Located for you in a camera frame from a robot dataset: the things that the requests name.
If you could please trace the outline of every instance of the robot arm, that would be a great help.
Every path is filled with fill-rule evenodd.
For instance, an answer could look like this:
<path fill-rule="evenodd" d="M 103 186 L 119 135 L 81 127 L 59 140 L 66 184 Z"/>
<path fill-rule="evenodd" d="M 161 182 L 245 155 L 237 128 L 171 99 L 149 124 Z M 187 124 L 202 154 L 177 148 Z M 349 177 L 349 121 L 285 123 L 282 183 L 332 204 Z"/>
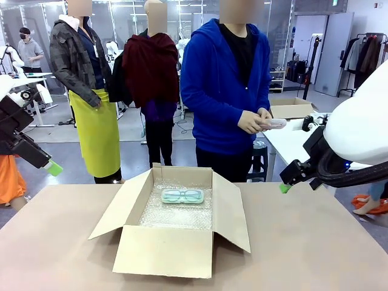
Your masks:
<path fill-rule="evenodd" d="M 19 54 L 16 51 L 16 49 L 14 47 L 12 47 L 11 45 L 0 46 L 1 62 L 4 59 L 6 54 L 8 54 L 11 57 L 12 65 L 14 66 L 17 73 L 19 75 L 23 76 L 24 71 L 21 67 L 24 66 L 24 62 L 19 57 Z"/>
<path fill-rule="evenodd" d="M 11 95 L 9 91 L 12 84 L 11 77 L 0 76 L 0 155 L 19 155 L 36 168 L 46 169 L 53 176 L 60 174 L 62 168 L 51 160 L 51 156 L 21 132 L 34 120 L 24 108 L 39 94 L 36 86 L 20 95 Z"/>
<path fill-rule="evenodd" d="M 388 178 L 388 98 L 384 88 L 387 74 L 385 62 L 353 98 L 333 111 L 326 125 L 314 131 L 303 145 L 310 159 L 295 160 L 281 172 L 286 185 L 314 178 L 310 183 L 313 189 L 321 184 L 341 188 Z M 348 172 L 352 162 L 371 166 Z"/>

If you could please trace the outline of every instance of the mannequin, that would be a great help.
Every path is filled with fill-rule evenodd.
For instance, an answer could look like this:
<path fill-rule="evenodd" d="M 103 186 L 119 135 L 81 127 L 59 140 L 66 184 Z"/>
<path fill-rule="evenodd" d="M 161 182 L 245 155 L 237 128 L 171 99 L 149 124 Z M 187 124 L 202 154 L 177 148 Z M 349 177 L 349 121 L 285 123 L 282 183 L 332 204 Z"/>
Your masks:
<path fill-rule="evenodd" d="M 67 2 L 69 11 L 81 13 L 72 7 L 74 0 Z M 51 65 L 53 74 L 69 90 L 87 171 L 96 184 L 117 184 L 123 180 L 116 106 L 109 102 L 108 93 L 112 71 L 88 20 L 88 16 L 59 16 L 50 36 Z"/>
<path fill-rule="evenodd" d="M 167 29 L 167 4 L 148 0 L 144 10 L 148 28 L 128 40 L 122 67 L 126 86 L 136 107 L 141 108 L 145 116 L 150 167 L 161 162 L 160 153 L 164 164 L 172 166 L 173 116 L 179 101 L 178 50 L 164 31 Z"/>

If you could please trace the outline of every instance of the small cardboard box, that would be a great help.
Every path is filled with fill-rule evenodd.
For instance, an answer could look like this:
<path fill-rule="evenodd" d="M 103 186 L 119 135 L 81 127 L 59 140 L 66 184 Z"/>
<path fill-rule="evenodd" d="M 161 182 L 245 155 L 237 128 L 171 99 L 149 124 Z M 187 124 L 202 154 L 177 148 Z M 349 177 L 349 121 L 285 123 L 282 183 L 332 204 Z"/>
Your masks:
<path fill-rule="evenodd" d="M 140 226 L 154 181 L 160 179 L 212 189 L 212 229 Z M 239 188 L 207 168 L 159 166 L 126 181 L 89 239 L 120 228 L 115 273 L 211 278 L 214 232 L 250 253 Z"/>
<path fill-rule="evenodd" d="M 273 118 L 305 118 L 317 110 L 314 104 L 300 98 L 273 99 L 270 103 Z"/>

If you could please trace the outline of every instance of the door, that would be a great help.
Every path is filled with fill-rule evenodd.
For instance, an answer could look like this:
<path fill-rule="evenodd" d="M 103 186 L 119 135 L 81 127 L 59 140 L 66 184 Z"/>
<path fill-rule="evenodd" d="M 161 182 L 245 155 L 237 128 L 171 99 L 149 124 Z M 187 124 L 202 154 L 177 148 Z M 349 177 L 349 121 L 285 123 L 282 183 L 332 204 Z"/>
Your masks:
<path fill-rule="evenodd" d="M 352 31 L 354 13 L 340 13 L 329 16 L 321 53 L 315 91 L 336 96 L 343 69 L 341 55 L 346 50 Z"/>

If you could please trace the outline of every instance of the black t-shirt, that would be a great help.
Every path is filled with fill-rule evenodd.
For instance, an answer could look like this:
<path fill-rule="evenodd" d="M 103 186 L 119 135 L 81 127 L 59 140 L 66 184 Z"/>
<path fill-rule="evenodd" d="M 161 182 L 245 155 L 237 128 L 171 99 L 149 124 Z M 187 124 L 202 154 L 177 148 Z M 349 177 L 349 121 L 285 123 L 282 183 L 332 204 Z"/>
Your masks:
<path fill-rule="evenodd" d="M 247 25 L 248 35 L 240 38 L 231 32 L 225 24 L 217 21 L 218 27 L 234 54 L 240 73 L 240 79 L 245 86 L 248 86 L 250 71 L 252 71 L 253 60 L 255 59 L 256 45 L 252 32 Z"/>

